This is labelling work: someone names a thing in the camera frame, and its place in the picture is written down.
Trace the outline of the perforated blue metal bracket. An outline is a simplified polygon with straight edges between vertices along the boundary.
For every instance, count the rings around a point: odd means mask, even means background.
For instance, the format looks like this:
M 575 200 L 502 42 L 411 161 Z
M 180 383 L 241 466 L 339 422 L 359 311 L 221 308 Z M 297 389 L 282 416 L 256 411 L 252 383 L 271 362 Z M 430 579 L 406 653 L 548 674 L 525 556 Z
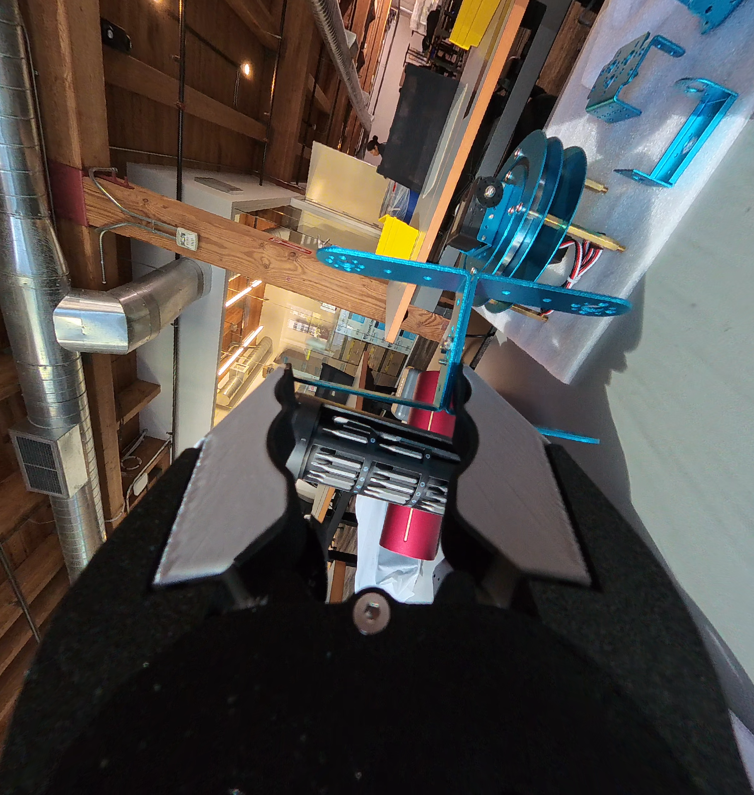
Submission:
M 585 112 L 609 124 L 639 117 L 641 110 L 625 103 L 622 89 L 637 76 L 649 50 L 657 48 L 665 54 L 679 58 L 686 51 L 677 43 L 649 32 L 638 36 L 618 49 L 613 59 L 603 67 L 590 91 Z

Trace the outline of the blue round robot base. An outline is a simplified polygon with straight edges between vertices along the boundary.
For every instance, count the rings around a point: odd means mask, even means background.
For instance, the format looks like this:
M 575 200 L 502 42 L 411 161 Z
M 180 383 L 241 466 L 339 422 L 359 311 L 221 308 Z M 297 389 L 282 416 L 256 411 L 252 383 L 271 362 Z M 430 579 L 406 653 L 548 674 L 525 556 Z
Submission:
M 583 149 L 542 130 L 527 135 L 498 176 L 472 184 L 460 227 L 465 267 L 536 281 L 566 236 L 586 175 Z

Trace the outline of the blue metal bracket assembly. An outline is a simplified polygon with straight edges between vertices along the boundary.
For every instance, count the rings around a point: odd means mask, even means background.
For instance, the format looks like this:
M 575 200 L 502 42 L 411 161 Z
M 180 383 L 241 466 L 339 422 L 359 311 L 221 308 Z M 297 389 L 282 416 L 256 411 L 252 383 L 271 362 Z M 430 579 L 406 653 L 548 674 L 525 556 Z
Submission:
M 376 253 L 353 251 L 339 246 L 328 246 L 317 251 L 323 264 L 346 273 L 367 277 L 386 277 L 390 282 L 432 287 L 455 293 L 455 303 L 449 326 L 441 343 L 435 393 L 430 387 L 418 383 L 421 397 L 397 396 L 396 405 L 410 409 L 410 420 L 425 418 L 425 429 L 442 431 L 448 435 L 453 423 L 434 420 L 435 413 L 454 413 L 451 408 L 455 384 L 462 371 L 462 353 L 468 331 L 471 308 L 480 301 L 497 301 L 517 304 L 524 308 L 569 313 L 588 317 L 613 317 L 628 313 L 632 305 L 620 297 L 529 282 L 501 275 L 480 273 L 446 265 L 418 263 L 390 258 Z

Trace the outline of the wooden ceiling beam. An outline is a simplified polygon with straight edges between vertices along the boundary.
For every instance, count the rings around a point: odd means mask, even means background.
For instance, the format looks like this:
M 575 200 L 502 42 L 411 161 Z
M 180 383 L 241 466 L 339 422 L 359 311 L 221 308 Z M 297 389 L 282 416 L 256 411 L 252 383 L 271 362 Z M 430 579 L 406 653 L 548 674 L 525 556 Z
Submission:
M 108 226 L 130 239 L 332 304 L 384 323 L 386 333 L 402 328 L 440 342 L 449 326 L 443 316 L 415 306 L 400 313 L 399 320 L 387 320 L 386 283 L 333 269 L 319 262 L 315 252 L 272 233 L 107 176 L 93 182 L 80 169 L 56 161 L 48 163 L 48 172 L 62 218 L 97 229 Z

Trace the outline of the yellow bin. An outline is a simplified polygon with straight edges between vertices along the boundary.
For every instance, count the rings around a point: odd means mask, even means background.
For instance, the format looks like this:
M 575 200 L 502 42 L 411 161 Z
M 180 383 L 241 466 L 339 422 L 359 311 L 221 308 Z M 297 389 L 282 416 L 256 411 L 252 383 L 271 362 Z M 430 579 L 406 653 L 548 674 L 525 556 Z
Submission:
M 378 256 L 420 261 L 425 233 L 386 214 L 379 219 L 382 232 L 375 253 Z
M 499 0 L 462 1 L 449 42 L 463 50 L 480 45 L 499 5 Z

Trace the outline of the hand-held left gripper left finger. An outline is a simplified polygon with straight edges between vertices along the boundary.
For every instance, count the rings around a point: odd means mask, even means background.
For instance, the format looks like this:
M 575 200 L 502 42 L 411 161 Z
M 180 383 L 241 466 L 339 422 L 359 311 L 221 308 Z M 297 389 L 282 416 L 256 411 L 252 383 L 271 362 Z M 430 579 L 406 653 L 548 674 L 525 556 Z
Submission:
M 280 531 L 297 507 L 292 368 L 277 367 L 200 443 L 153 585 L 222 575 Z

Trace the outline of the wooden partition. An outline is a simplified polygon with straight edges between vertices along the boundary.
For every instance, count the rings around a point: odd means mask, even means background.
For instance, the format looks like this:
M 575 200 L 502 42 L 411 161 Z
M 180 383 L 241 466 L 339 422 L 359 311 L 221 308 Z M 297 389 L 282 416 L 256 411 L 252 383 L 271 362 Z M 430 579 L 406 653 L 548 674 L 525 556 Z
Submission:
M 481 44 L 470 50 L 412 218 L 419 229 L 412 259 L 424 263 L 431 253 L 528 3 L 501 2 Z

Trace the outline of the white cabinet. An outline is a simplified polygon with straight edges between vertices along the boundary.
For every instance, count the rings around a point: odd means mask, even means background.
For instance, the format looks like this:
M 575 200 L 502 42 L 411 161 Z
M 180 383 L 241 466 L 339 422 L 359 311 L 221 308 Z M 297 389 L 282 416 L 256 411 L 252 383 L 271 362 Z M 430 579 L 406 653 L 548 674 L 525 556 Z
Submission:
M 183 169 L 183 202 L 232 220 L 239 212 L 289 205 L 294 192 L 257 176 Z M 192 447 L 211 429 L 215 408 L 215 373 L 222 341 L 223 295 L 228 276 L 220 267 L 202 264 L 209 286 L 203 297 L 179 316 L 177 399 L 173 398 L 173 327 L 168 326 L 136 351 L 138 378 L 161 386 L 161 392 L 139 414 L 150 436 L 166 439 L 173 430 L 177 405 L 175 456 Z

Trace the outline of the small blue metal bracket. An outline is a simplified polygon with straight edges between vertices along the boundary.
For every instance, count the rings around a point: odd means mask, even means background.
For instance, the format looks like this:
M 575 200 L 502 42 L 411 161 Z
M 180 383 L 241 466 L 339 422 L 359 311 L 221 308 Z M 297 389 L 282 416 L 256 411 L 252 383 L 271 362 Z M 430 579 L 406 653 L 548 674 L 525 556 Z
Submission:
M 700 20 L 701 34 L 707 34 L 722 25 L 743 1 L 679 1 L 690 14 Z
M 672 188 L 738 97 L 735 91 L 706 78 L 685 77 L 674 86 L 700 99 L 679 133 L 651 173 L 638 169 L 615 169 L 615 173 L 641 184 Z

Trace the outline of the grey vent grille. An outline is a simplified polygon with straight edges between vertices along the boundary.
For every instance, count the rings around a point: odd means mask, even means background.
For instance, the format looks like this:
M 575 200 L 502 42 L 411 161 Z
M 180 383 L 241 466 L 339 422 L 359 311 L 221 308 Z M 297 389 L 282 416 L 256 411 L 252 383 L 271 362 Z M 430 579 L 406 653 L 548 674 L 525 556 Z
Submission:
M 29 491 L 67 499 L 87 482 L 78 425 L 39 429 L 24 421 L 9 433 Z

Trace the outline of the black monitor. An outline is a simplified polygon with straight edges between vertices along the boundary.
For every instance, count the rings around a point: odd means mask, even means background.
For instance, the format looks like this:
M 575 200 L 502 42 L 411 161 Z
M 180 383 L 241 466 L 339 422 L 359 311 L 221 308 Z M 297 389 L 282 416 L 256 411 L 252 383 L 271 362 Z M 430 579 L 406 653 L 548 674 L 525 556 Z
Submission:
M 406 66 L 379 174 L 422 192 L 457 88 L 456 79 L 424 67 Z

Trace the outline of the silver ventilation duct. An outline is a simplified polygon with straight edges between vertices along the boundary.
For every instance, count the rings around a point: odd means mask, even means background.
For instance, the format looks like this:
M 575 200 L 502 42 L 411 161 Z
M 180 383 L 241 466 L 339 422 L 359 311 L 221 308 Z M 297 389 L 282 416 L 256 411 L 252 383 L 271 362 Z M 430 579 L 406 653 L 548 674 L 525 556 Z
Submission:
M 0 2 L 0 305 L 27 421 L 80 427 L 87 482 L 50 496 L 74 582 L 105 541 L 81 353 L 133 352 L 203 297 L 210 279 L 180 258 L 109 292 L 71 290 L 48 205 L 34 82 L 17 2 Z

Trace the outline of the light plywood panel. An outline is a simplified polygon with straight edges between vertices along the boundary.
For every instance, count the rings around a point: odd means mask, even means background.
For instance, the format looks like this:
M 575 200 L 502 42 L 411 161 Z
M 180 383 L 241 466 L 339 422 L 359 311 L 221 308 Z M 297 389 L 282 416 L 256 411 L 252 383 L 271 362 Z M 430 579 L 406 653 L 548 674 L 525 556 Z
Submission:
M 304 197 L 372 225 L 385 214 L 405 220 L 413 203 L 408 189 L 383 177 L 373 164 L 320 142 L 312 144 Z

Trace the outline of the red cylindrical container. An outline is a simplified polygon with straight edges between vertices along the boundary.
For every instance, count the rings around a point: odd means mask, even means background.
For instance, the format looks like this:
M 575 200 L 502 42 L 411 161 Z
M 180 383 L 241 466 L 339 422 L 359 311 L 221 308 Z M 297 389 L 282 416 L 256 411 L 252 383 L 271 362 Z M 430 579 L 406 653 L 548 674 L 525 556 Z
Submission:
M 435 397 L 439 371 L 425 371 L 418 376 L 413 399 L 431 403 Z M 451 441 L 455 417 L 445 411 L 410 409 L 407 424 Z M 453 464 L 439 452 L 422 453 L 423 494 L 414 506 L 389 504 L 380 538 L 380 546 L 391 552 L 422 561 L 432 561 L 438 550 Z

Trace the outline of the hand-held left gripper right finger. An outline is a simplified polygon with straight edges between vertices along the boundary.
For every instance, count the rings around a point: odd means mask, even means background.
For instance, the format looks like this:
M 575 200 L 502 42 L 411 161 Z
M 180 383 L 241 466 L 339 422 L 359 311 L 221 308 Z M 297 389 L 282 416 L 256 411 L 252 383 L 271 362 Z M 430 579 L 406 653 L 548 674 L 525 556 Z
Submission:
M 590 588 L 590 560 L 541 434 L 469 367 L 453 407 L 461 461 L 442 526 L 446 560 L 480 591 L 514 591 L 527 580 Z

